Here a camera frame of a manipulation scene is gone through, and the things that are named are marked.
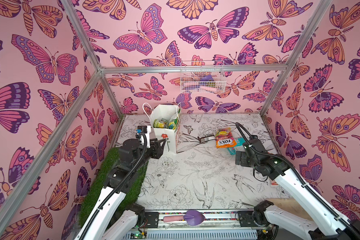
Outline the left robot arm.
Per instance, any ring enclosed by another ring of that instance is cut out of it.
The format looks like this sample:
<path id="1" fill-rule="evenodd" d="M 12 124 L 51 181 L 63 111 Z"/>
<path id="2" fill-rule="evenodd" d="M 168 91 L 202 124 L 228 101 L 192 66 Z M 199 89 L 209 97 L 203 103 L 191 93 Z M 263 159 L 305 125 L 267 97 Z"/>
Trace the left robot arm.
<path id="1" fill-rule="evenodd" d="M 145 208 L 132 204 L 109 226 L 117 208 L 138 178 L 138 170 L 150 159 L 159 159 L 167 140 L 128 139 L 119 147 L 119 162 L 109 171 L 100 196 L 76 240 L 122 240 L 144 222 Z"/>

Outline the green rainbow candy bag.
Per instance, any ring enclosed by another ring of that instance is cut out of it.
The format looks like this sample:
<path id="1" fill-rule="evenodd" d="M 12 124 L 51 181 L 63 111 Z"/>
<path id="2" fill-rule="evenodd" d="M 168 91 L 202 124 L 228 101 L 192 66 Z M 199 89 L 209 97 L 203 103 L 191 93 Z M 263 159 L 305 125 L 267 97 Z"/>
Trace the green rainbow candy bag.
<path id="1" fill-rule="evenodd" d="M 179 123 L 179 118 L 178 117 L 172 117 L 168 122 L 167 122 L 167 126 L 166 129 L 169 130 L 176 130 L 177 126 Z"/>

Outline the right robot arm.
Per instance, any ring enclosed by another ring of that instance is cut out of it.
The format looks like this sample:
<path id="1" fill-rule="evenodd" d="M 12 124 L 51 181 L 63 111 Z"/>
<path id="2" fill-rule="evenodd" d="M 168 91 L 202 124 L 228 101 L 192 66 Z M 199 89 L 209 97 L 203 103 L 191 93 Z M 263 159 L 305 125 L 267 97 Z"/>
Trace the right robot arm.
<path id="1" fill-rule="evenodd" d="M 262 142 L 240 123 L 235 123 L 244 138 L 244 151 L 236 153 L 236 165 L 252 168 L 275 181 L 286 190 L 308 213 L 311 221 L 298 217 L 263 201 L 254 207 L 258 225 L 281 227 L 303 240 L 360 240 L 360 221 L 351 220 L 332 207 L 309 183 L 295 166 L 282 155 L 268 153 Z"/>

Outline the green Fox's spring tea bag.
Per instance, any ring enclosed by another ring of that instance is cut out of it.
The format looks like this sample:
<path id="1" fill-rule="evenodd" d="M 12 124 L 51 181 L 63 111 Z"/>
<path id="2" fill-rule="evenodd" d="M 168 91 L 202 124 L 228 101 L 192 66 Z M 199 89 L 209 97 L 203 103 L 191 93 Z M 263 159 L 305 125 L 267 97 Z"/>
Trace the green Fox's spring tea bag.
<path id="1" fill-rule="evenodd" d="M 168 121 L 165 119 L 155 119 L 153 122 L 153 127 L 157 129 L 166 129 Z"/>

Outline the beige work glove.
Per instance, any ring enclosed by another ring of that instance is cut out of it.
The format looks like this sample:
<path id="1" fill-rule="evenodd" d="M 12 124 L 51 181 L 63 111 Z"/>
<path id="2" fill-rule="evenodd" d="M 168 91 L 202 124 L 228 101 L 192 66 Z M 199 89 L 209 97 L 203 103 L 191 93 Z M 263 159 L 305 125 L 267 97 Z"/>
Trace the beige work glove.
<path id="1" fill-rule="evenodd" d="M 280 209 L 296 215 L 300 218 L 313 221 L 310 215 L 300 206 L 300 204 L 293 198 L 279 199 L 279 198 L 271 198 L 267 199 L 272 202 L 274 205 L 279 207 Z"/>

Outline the purple garden trowel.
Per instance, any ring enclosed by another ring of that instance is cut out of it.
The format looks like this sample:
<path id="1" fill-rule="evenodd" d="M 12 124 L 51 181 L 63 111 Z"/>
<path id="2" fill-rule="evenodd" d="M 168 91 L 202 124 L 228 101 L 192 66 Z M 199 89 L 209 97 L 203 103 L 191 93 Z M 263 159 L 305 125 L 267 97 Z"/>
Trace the purple garden trowel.
<path id="1" fill-rule="evenodd" d="M 164 223 L 186 221 L 189 226 L 197 226 L 206 220 L 206 217 L 199 211 L 188 210 L 184 215 L 170 215 L 163 217 Z"/>

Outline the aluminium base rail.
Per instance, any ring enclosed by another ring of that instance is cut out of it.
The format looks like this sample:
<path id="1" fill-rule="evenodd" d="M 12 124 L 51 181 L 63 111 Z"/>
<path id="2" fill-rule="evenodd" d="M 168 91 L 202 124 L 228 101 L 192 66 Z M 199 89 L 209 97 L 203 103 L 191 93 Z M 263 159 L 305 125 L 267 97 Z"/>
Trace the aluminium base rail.
<path id="1" fill-rule="evenodd" d="M 279 240 L 274 224 L 257 224 L 246 210 L 145 211 L 130 208 L 115 223 L 103 214 L 89 218 L 77 240 Z"/>

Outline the dark brown snack bar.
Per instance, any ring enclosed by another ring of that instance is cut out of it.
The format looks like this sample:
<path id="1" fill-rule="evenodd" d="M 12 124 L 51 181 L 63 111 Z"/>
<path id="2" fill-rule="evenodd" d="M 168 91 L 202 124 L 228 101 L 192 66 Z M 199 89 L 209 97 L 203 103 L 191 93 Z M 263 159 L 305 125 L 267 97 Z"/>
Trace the dark brown snack bar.
<path id="1" fill-rule="evenodd" d="M 198 140 L 199 140 L 200 144 L 205 144 L 209 141 L 215 141 L 216 137 L 214 135 L 207 135 L 204 137 L 198 137 Z"/>

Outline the white paper gift bag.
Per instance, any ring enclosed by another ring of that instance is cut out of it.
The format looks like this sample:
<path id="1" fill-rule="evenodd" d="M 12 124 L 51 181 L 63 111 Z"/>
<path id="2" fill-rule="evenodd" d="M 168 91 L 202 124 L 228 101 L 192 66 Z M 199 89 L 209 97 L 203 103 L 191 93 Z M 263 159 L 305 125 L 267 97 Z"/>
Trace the white paper gift bag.
<path id="1" fill-rule="evenodd" d="M 150 124 L 155 133 L 155 136 L 159 140 L 167 140 L 167 147 L 165 151 L 171 154 L 176 154 L 181 121 L 180 105 L 157 105 L 154 109 L 152 109 L 151 105 L 148 103 L 143 103 L 143 111 L 150 120 Z M 179 118 L 179 123 L 176 130 L 157 129 L 153 127 L 153 122 L 155 119 L 165 119 L 169 121 L 172 117 Z"/>

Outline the teal mint candy bag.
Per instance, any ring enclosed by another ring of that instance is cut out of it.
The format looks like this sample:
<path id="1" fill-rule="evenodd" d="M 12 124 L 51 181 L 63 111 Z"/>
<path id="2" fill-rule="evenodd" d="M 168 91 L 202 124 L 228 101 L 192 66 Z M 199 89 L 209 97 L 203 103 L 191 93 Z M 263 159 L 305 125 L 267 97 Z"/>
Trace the teal mint candy bag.
<path id="1" fill-rule="evenodd" d="M 230 155 L 235 155 L 237 151 L 243 152 L 245 148 L 243 144 L 245 143 L 244 138 L 237 138 L 235 139 L 236 144 L 233 147 L 227 148 Z"/>

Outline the orange Fox's fruits candy bag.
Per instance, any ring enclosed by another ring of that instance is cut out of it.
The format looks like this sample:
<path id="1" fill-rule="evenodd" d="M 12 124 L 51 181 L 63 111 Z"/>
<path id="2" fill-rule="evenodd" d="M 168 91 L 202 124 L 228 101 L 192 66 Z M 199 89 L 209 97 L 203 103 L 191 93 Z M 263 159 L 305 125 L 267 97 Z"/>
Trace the orange Fox's fruits candy bag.
<path id="1" fill-rule="evenodd" d="M 233 148 L 237 144 L 229 127 L 218 130 L 215 134 L 215 140 L 217 149 Z"/>

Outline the purple trowel in basket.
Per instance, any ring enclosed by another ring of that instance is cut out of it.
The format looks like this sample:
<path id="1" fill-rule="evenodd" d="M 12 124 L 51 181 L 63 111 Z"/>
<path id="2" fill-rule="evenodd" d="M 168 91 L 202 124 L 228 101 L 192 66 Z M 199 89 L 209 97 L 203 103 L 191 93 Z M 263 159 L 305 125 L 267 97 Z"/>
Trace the purple trowel in basket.
<path id="1" fill-rule="evenodd" d="M 218 88 L 211 75 L 201 78 L 199 81 L 184 82 L 183 90 L 189 92 L 211 92 L 216 93 Z"/>

